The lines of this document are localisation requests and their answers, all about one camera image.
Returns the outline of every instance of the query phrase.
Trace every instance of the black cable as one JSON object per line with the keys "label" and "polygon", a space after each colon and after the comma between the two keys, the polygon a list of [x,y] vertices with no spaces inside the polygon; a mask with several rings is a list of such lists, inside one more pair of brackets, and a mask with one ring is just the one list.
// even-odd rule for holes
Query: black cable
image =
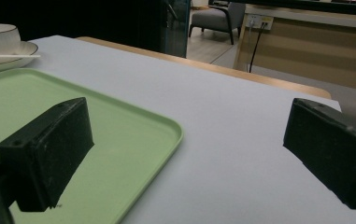
{"label": "black cable", "polygon": [[265,28],[266,25],[267,25],[267,23],[265,23],[265,22],[262,23],[262,27],[261,27],[261,29],[260,29],[259,35],[257,36],[256,45],[254,46],[254,50],[253,50],[253,54],[252,54],[252,59],[251,59],[251,61],[250,61],[249,72],[251,72],[251,67],[252,67],[252,65],[253,65],[254,55],[256,54],[257,44],[259,43],[260,36],[262,35],[262,32],[263,32],[263,30],[264,30],[264,28]]}

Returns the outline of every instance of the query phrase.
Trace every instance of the electrical cord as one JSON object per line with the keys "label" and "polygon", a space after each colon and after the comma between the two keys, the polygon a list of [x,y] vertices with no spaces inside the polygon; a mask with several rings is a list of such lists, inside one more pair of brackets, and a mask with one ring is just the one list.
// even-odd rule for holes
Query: electrical cord
{"label": "electrical cord", "polygon": [[249,23],[249,35],[248,35],[247,72],[249,71],[250,36],[251,36],[251,28],[252,28],[253,26],[254,26],[254,21],[250,21],[250,23]]}
{"label": "electrical cord", "polygon": [[251,61],[250,61],[249,72],[251,72],[251,67],[252,67],[252,65],[253,65],[254,55],[256,54],[257,44],[259,43],[260,36],[262,35],[262,32],[263,32],[263,30],[264,30],[264,28],[265,28],[266,25],[267,25],[267,23],[265,23],[265,22],[262,23],[262,27],[260,28],[259,35],[257,36],[256,45],[254,46],[252,58],[251,58]]}

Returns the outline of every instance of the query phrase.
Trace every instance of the white plate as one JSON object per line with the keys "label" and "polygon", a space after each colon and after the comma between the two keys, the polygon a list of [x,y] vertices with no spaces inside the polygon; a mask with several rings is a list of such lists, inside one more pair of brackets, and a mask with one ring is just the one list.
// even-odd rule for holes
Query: white plate
{"label": "white plate", "polygon": [[[38,46],[36,44],[21,41],[20,49],[17,50],[16,54],[32,55],[35,54],[37,50],[38,50]],[[9,62],[0,63],[0,72],[12,68],[23,67],[29,62],[31,62],[33,59],[34,58],[18,58],[18,59],[11,59],[11,61]]]}

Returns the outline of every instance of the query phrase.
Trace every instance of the screw hole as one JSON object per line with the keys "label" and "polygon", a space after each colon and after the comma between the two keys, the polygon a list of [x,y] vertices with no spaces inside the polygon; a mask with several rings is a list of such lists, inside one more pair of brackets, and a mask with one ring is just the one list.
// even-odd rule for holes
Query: screw hole
{"label": "screw hole", "polygon": [[20,144],[22,144],[22,141],[21,141],[21,140],[16,140],[16,141],[14,141],[14,142],[12,143],[12,146],[17,147],[17,146],[19,146]]}

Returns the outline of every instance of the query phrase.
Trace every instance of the floor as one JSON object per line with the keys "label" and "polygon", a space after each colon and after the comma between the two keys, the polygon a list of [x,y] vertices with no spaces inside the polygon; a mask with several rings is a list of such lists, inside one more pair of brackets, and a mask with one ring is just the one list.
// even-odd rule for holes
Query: floor
{"label": "floor", "polygon": [[[203,63],[212,63],[223,67],[233,68],[235,53],[238,44],[238,33],[234,30],[235,43],[231,45],[227,33],[192,29],[192,36],[188,39],[187,58]],[[332,99],[340,103],[341,111],[347,117],[356,119],[356,89],[322,82],[310,78],[299,77],[292,74],[281,73],[262,67],[252,66],[252,73],[267,77],[275,77],[291,82],[318,87],[331,93]]]}

